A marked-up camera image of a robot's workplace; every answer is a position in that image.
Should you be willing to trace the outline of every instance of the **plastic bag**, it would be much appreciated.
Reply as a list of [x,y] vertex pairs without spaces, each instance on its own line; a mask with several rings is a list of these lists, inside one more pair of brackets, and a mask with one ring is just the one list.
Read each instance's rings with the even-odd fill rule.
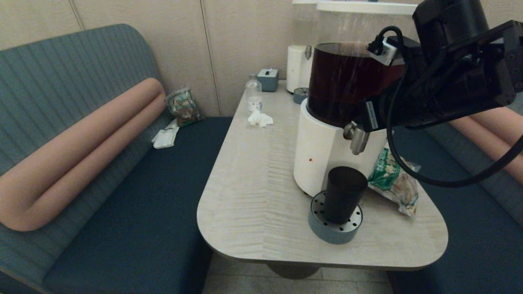
[[180,128],[203,119],[203,117],[200,116],[198,106],[196,106],[192,98],[191,91],[187,87],[172,92],[165,98],[165,101],[167,102],[169,112],[178,120],[178,126]]
[[[406,162],[414,171],[419,165]],[[369,187],[385,198],[400,205],[399,211],[412,217],[416,214],[418,204],[417,180],[406,173],[396,162],[390,152],[389,144],[381,151],[369,178]]]

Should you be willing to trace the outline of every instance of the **black cable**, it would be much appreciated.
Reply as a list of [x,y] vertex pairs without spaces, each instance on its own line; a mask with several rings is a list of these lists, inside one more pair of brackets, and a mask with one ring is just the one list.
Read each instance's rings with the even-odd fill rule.
[[[403,35],[401,33],[401,30],[399,28],[397,28],[397,30],[393,30],[393,31],[396,32],[396,35],[398,37],[398,43],[401,46],[400,50],[402,51],[402,54],[403,54],[403,52],[405,52],[405,45],[403,43]],[[436,67],[439,67],[440,65],[438,65],[438,64],[440,62],[442,62],[442,61],[440,61],[440,59],[441,59],[440,55],[444,55],[444,53],[445,53],[444,51],[442,51],[442,52],[443,52],[443,54],[439,54],[436,57],[435,61],[429,67],[429,70],[427,70],[427,72],[433,71],[430,75],[432,75],[436,70],[438,70],[438,68],[436,68]],[[389,142],[389,147],[390,147],[392,156],[394,157],[394,159],[396,160],[398,165],[406,173],[411,175],[413,178],[415,178],[421,182],[425,182],[425,183],[428,183],[428,184],[431,184],[434,186],[439,186],[439,187],[446,187],[446,188],[464,187],[464,186],[479,183],[482,180],[485,180],[486,178],[501,171],[507,164],[509,164],[514,158],[516,158],[523,151],[523,135],[522,135],[521,138],[519,138],[519,140],[514,144],[514,146],[512,146],[512,148],[510,148],[510,150],[505,155],[503,155],[503,157],[501,157],[498,161],[496,161],[490,167],[488,167],[484,171],[482,171],[472,177],[469,177],[469,178],[466,178],[463,180],[458,180],[458,181],[447,182],[447,181],[434,180],[431,178],[424,177],[424,176],[418,174],[417,172],[413,171],[401,159],[400,155],[398,154],[398,152],[396,150],[396,146],[394,145],[394,140],[392,139],[392,114],[394,112],[394,105],[396,103],[398,93],[400,92],[401,87],[403,85],[403,81],[405,80],[405,77],[407,76],[407,71],[408,71],[408,60],[405,60],[405,70],[403,72],[403,76],[401,77],[400,83],[398,84],[396,91],[394,92],[394,96],[392,96],[392,99],[390,101],[389,111],[388,111],[388,115],[387,115],[387,119],[386,119],[386,132],[387,132],[387,140]]]

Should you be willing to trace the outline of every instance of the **tissue box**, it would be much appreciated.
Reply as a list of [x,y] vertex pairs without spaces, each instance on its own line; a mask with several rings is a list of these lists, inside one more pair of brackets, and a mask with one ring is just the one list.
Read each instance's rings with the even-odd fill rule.
[[263,69],[258,74],[263,92],[275,92],[278,88],[278,70]]

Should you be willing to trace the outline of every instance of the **beige wall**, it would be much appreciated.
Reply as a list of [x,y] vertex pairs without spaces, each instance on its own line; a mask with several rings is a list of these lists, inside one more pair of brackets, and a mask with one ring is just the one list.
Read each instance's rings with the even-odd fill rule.
[[[482,4],[491,27],[523,21],[523,0]],[[249,73],[273,67],[286,77],[292,11],[291,0],[0,0],[0,50],[130,24],[151,46],[166,91],[189,85],[205,116],[232,116]]]
[[76,31],[68,0],[0,0],[0,50]]

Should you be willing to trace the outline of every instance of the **small cup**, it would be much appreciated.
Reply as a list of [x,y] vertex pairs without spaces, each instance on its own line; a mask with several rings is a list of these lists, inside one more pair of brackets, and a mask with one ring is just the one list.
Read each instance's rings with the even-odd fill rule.
[[358,170],[348,166],[333,168],[327,179],[325,218],[336,224],[346,223],[367,186],[367,177]]

